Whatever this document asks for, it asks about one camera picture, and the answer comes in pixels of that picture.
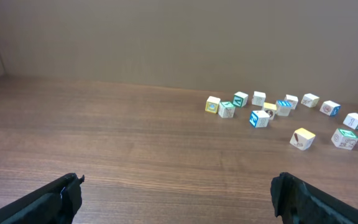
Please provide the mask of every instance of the toy block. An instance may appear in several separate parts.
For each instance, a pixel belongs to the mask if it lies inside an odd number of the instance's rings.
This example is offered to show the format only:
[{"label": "toy block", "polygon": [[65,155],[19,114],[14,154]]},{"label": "toy block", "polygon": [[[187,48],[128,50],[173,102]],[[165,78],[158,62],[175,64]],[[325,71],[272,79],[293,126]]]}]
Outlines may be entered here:
[{"label": "toy block", "polygon": [[358,113],[349,113],[343,121],[343,124],[352,129],[358,130]]},{"label": "toy block", "polygon": [[221,102],[220,98],[210,96],[206,100],[205,111],[210,112],[210,113],[218,112],[218,106],[219,106],[220,102]]},{"label": "toy block", "polygon": [[328,100],[321,105],[320,111],[326,115],[335,116],[338,114],[339,109],[341,109],[341,105]]},{"label": "toy block", "polygon": [[309,108],[312,108],[317,105],[319,99],[320,99],[320,97],[313,95],[311,93],[308,93],[303,96],[301,104],[303,104]]},{"label": "toy block", "polygon": [[293,110],[295,110],[297,104],[298,104],[298,97],[297,96],[293,96],[293,95],[285,95],[284,98],[285,101],[288,101],[292,104],[292,108]]},{"label": "toy block", "polygon": [[243,107],[247,104],[248,94],[238,91],[234,94],[233,105]]},{"label": "toy block", "polygon": [[251,123],[254,128],[264,128],[267,126],[269,118],[270,116],[265,111],[253,111],[249,117],[249,123]]},{"label": "toy block", "polygon": [[270,116],[269,119],[274,119],[274,116],[276,115],[277,112],[277,106],[274,105],[273,103],[264,103],[264,106],[262,107],[262,111],[265,111]]},{"label": "toy block", "polygon": [[305,128],[300,128],[293,133],[290,144],[304,151],[311,146],[314,137],[316,137],[315,134]]},{"label": "toy block", "polygon": [[236,107],[231,102],[220,102],[218,115],[222,118],[232,118]]},{"label": "toy block", "polygon": [[252,96],[252,105],[263,106],[266,99],[266,93],[254,91]]},{"label": "toy block", "polygon": [[338,148],[352,150],[358,141],[358,137],[352,131],[338,128],[331,141]]},{"label": "toy block", "polygon": [[277,112],[276,114],[279,116],[288,116],[290,114],[292,104],[288,101],[277,100],[276,101]]}]

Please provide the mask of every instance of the wood grain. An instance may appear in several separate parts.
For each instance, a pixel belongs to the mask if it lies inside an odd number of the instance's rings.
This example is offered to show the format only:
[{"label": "wood grain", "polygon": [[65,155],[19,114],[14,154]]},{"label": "wood grain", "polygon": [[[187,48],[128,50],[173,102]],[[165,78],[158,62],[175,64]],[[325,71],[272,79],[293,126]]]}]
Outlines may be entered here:
[{"label": "wood grain", "polygon": [[[335,99],[321,99],[316,108],[299,105],[254,129],[250,111],[260,107],[248,104],[234,119],[221,119],[204,112],[209,95],[232,99],[210,91],[0,78],[0,208],[76,172],[86,181],[75,223],[281,223],[269,190],[283,171],[358,208],[358,143],[347,151],[330,141],[358,105],[342,105],[330,118],[318,109]],[[289,144],[300,127],[316,134],[307,151]]]}]

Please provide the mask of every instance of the white block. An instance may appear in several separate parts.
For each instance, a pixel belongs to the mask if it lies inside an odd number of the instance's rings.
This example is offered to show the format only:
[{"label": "white block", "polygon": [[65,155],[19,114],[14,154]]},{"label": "white block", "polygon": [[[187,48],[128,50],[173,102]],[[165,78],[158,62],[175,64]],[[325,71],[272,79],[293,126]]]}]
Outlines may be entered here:
[{"label": "white block", "polygon": [[267,126],[269,118],[270,115],[267,114],[265,111],[253,111],[251,112],[249,123],[251,123],[254,128],[264,128]]},{"label": "white block", "polygon": [[320,107],[320,111],[322,113],[330,116],[337,115],[339,109],[341,109],[341,105],[332,102],[331,100],[325,101]]},{"label": "white block", "polygon": [[312,108],[317,105],[319,99],[320,99],[320,97],[313,95],[311,93],[308,93],[303,96],[301,104]]},{"label": "white block", "polygon": [[352,150],[358,142],[358,137],[352,131],[337,128],[331,140],[338,148]]},{"label": "white block", "polygon": [[254,91],[252,96],[252,105],[263,106],[266,99],[266,93]]},{"label": "white block", "polygon": [[279,116],[288,116],[291,112],[292,104],[288,101],[277,100],[276,101],[277,112]]},{"label": "white block", "polygon": [[277,113],[277,106],[274,105],[273,103],[264,103],[264,106],[262,107],[262,111],[265,111],[270,118],[269,119],[274,119],[274,116]]},{"label": "white block", "polygon": [[210,97],[206,100],[205,111],[210,112],[210,113],[216,113],[216,112],[218,112],[218,107],[219,107],[219,103],[220,103],[220,102],[221,102],[221,99],[220,99],[220,98],[210,96]]},{"label": "white block", "polygon": [[248,94],[238,91],[234,94],[233,105],[238,107],[243,107],[247,104]]},{"label": "white block", "polygon": [[220,102],[218,115],[222,118],[232,118],[236,107],[231,102]]},{"label": "white block", "polygon": [[343,121],[343,124],[352,129],[358,130],[358,113],[349,113]]},{"label": "white block", "polygon": [[300,128],[293,133],[290,144],[304,151],[311,146],[315,137],[315,134],[305,128]]},{"label": "white block", "polygon": [[297,96],[293,96],[293,95],[285,95],[284,98],[285,101],[288,101],[292,104],[292,108],[293,110],[295,110],[297,104],[298,104],[298,97]]}]

